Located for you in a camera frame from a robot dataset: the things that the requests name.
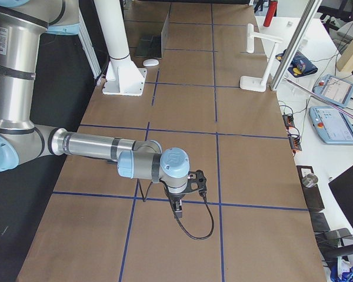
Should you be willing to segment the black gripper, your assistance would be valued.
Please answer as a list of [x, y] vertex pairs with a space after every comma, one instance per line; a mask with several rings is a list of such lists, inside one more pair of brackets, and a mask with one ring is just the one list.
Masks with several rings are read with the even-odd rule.
[[165, 194], [171, 201], [172, 211], [177, 215], [177, 218], [182, 218], [182, 199], [184, 198], [184, 193], [171, 193], [168, 188], [165, 189]]

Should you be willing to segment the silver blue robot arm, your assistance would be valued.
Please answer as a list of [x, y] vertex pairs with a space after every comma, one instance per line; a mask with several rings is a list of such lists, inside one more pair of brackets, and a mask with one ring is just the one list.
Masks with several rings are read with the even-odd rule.
[[110, 160], [123, 177], [162, 183], [174, 216], [181, 217], [182, 198], [191, 191], [184, 150], [31, 122], [40, 36], [78, 32], [78, 1], [0, 1], [0, 172], [47, 155]]

